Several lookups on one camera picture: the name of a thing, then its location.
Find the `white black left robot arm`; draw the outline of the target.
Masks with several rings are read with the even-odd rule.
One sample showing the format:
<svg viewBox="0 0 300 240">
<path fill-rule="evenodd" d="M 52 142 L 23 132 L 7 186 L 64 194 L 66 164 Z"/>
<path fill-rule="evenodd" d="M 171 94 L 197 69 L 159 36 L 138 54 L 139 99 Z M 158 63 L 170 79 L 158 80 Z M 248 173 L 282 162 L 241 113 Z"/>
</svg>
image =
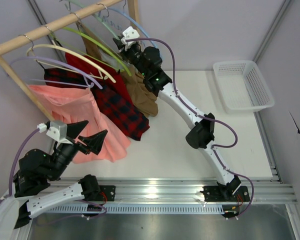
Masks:
<svg viewBox="0 0 300 240">
<path fill-rule="evenodd" d="M 102 195 L 97 178 L 88 174 L 60 191 L 38 196 L 51 182 L 61 179 L 77 154 L 101 152 L 108 130 L 81 136 L 88 123 L 88 120 L 68 124 L 59 120 L 40 123 L 23 141 L 12 163 L 8 190 L 0 198 L 0 227 L 7 220 L 7 230 L 21 228 L 53 207 L 72 201 L 95 201 Z M 34 148 L 20 157 L 25 145 L 37 133 L 46 133 L 55 141 L 53 152 L 49 154 Z"/>
</svg>

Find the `sage green plastic hanger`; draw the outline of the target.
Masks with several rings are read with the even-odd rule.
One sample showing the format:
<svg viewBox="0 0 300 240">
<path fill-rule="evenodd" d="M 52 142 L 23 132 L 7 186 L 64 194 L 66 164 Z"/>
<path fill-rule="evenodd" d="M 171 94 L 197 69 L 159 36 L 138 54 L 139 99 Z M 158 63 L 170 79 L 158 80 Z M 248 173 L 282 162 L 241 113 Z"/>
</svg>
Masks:
<svg viewBox="0 0 300 240">
<path fill-rule="evenodd" d="M 83 9 L 86 8 L 87 5 L 84 5 L 81 3 L 79 0 L 65 0 L 65 7 L 68 10 L 69 13 L 72 12 L 71 10 L 71 4 L 74 4 L 75 6 Z M 96 20 L 98 20 L 111 34 L 112 36 L 118 40 L 118 36 L 115 34 L 115 32 L 112 30 L 112 28 L 108 25 L 106 21 L 104 21 L 100 16 L 101 12 L 95 12 L 91 14 Z M 116 63 L 116 66 L 118 69 L 121 71 L 126 71 L 129 72 L 127 64 L 124 62 L 121 56 L 117 52 L 115 52 L 107 43 L 107 41 L 104 41 L 101 38 L 101 35 L 99 33 L 96 33 L 95 31 L 91 30 L 90 28 L 87 27 L 87 30 L 83 31 L 86 35 L 89 35 L 91 38 L 95 37 L 95 40 L 100 42 L 97 44 L 98 47 L 101 48 L 103 54 L 102 56 L 106 56 L 105 60 L 107 60 L 108 63 L 112 64 L 114 67 L 114 63 Z"/>
</svg>

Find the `tan brown skirt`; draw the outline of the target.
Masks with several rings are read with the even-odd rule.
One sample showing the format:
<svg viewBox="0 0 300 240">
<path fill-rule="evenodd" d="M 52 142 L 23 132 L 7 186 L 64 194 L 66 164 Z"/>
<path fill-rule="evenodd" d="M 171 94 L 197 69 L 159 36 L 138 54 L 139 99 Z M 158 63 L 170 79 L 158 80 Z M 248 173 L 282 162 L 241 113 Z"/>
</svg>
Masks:
<svg viewBox="0 0 300 240">
<path fill-rule="evenodd" d="M 84 33 L 84 30 L 87 30 L 87 27 L 85 25 L 79 25 L 78 23 L 76 23 L 76 26 L 77 29 L 82 33 Z M 82 38 L 82 40 L 84 42 L 86 53 L 89 56 L 112 66 L 111 63 L 108 63 L 108 61 L 105 60 L 107 56 L 103 56 L 103 51 L 100 47 L 85 38 Z M 129 76 L 126 71 L 122 71 L 120 69 L 119 70 L 129 96 L 131 97 L 132 103 L 146 117 L 157 116 L 159 112 L 158 105 L 156 103 L 157 97 L 146 89 L 143 83 L 144 77 L 141 75 L 141 73 L 138 72 L 131 64 L 127 62 L 125 63 L 132 73 L 132 76 Z"/>
</svg>

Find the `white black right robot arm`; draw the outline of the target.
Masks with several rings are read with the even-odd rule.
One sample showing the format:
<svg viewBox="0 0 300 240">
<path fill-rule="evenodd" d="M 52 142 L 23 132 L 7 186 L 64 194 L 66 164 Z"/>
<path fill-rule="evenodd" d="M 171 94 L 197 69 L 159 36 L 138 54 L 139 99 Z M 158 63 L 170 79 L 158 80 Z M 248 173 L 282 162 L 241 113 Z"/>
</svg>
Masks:
<svg viewBox="0 0 300 240">
<path fill-rule="evenodd" d="M 218 189 L 216 197 L 230 201 L 242 183 L 219 154 L 214 136 L 217 123 L 215 116 L 195 108 L 177 89 L 175 77 L 169 77 L 161 68 L 163 60 L 158 48 L 148 46 L 142 49 L 137 39 L 125 43 L 116 38 L 113 41 L 122 58 L 132 64 L 144 77 L 143 83 L 147 90 L 166 102 L 186 122 L 190 129 L 185 137 L 186 142 L 202 153 L 216 174 Z"/>
</svg>

